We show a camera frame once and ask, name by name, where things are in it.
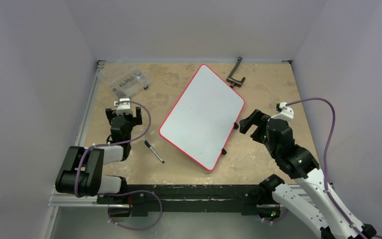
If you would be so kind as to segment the whiteboard marker pen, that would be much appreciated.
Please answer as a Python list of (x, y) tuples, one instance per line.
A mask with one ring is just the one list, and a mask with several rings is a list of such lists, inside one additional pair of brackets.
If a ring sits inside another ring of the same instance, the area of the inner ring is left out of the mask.
[(160, 157), (160, 155), (155, 151), (152, 145), (146, 140), (144, 141), (145, 145), (152, 151), (152, 153), (158, 158), (159, 161), (165, 163), (165, 161)]

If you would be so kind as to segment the red-framed whiteboard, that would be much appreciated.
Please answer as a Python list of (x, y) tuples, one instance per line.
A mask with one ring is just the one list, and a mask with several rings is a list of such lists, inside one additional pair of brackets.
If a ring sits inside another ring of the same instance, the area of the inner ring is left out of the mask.
[(212, 171), (244, 105), (237, 92), (202, 64), (164, 119), (159, 134)]

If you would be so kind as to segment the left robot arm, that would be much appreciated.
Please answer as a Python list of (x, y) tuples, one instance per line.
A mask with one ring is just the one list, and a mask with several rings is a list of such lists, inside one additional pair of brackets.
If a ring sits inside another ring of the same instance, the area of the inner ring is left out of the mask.
[(109, 194), (117, 204), (128, 199), (128, 190), (122, 184), (126, 183), (121, 176), (108, 176), (103, 173), (103, 166), (114, 162), (125, 161), (131, 151), (131, 144), (124, 143), (113, 146), (113, 143), (128, 141), (135, 126), (142, 124), (141, 108), (132, 113), (117, 114), (110, 108), (105, 110), (110, 124), (110, 135), (105, 146), (93, 148), (86, 153), (80, 164), (85, 147), (71, 146), (68, 148), (55, 182), (59, 193), (77, 194), (79, 197)]

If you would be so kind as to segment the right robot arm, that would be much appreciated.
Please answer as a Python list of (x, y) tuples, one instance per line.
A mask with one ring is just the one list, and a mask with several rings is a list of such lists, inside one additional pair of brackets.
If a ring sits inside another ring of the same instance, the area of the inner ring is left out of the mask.
[(273, 174), (259, 185), (261, 202), (281, 204), (319, 239), (371, 239), (377, 235), (372, 225), (362, 223), (344, 205), (326, 181), (314, 156), (295, 143), (292, 128), (286, 120), (254, 110), (250, 116), (240, 120), (239, 131), (245, 134), (253, 125), (257, 128), (250, 135), (251, 139), (263, 144), (280, 170), (311, 199), (308, 202)]

